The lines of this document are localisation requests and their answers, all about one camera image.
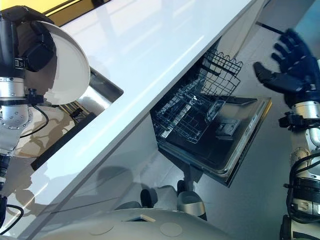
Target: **open dishwasher door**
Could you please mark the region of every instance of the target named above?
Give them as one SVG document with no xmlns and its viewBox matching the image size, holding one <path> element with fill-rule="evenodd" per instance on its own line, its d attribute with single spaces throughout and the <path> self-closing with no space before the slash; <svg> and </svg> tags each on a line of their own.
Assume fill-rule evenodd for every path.
<svg viewBox="0 0 320 240">
<path fill-rule="evenodd" d="M 151 111 L 163 155 L 228 187 L 272 104 L 232 96 L 242 65 L 210 49 Z"/>
</svg>

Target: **white countertop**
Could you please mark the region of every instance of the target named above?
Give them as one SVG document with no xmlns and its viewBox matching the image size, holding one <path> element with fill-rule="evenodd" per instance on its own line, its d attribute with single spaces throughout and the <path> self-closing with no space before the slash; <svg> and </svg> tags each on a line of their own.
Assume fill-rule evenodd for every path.
<svg viewBox="0 0 320 240">
<path fill-rule="evenodd" d="M 124 93 L 29 179 L 21 179 L 27 214 L 10 231 L 19 236 L 59 209 L 75 187 L 142 119 L 188 68 L 255 0 L 113 0 L 62 28 L 90 65 Z M 35 218 L 48 205 L 36 221 Z M 13 217 L 7 215 L 6 223 Z"/>
</svg>

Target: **sink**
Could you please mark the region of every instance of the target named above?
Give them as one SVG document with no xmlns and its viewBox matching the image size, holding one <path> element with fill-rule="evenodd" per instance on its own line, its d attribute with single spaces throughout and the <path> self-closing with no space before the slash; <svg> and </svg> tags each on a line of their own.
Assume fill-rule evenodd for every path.
<svg viewBox="0 0 320 240">
<path fill-rule="evenodd" d="M 90 72 L 90 82 L 85 93 L 77 101 L 58 106 L 72 117 L 75 126 L 55 143 L 46 146 L 45 152 L 31 163 L 34 171 L 124 93 L 95 69 L 90 68 Z"/>
<path fill-rule="evenodd" d="M 93 68 L 90 68 L 90 71 L 89 87 L 77 102 L 97 116 L 116 101 L 124 91 Z"/>
</svg>

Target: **robotic hand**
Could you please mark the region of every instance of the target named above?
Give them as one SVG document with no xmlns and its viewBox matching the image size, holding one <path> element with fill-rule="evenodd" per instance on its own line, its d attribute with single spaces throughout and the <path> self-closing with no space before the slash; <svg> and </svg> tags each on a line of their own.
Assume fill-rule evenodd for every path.
<svg viewBox="0 0 320 240">
<path fill-rule="evenodd" d="M 39 21 L 53 24 L 48 17 L 26 6 L 0 11 L 0 191 L 21 134 L 32 121 L 28 105 L 44 102 L 36 89 L 25 94 L 25 71 L 38 72 L 56 55 L 54 40 Z M 30 24 L 36 41 L 20 55 L 17 27 L 22 23 Z M 6 206 L 7 198 L 0 195 L 0 227 Z"/>
<path fill-rule="evenodd" d="M 280 239 L 320 239 L 320 70 L 316 58 L 298 36 L 288 29 L 271 57 L 280 72 L 271 72 L 260 62 L 253 65 L 256 77 L 267 88 L 284 94 L 291 108 L 279 119 L 292 131 L 294 152 Z"/>
</svg>

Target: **dishwasher rack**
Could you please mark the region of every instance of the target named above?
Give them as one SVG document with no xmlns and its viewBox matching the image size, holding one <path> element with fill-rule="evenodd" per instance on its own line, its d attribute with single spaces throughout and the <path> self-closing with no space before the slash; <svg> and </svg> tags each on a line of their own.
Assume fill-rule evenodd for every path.
<svg viewBox="0 0 320 240">
<path fill-rule="evenodd" d="M 197 143 L 235 91 L 242 62 L 209 49 L 151 113 L 157 137 L 172 131 Z"/>
</svg>

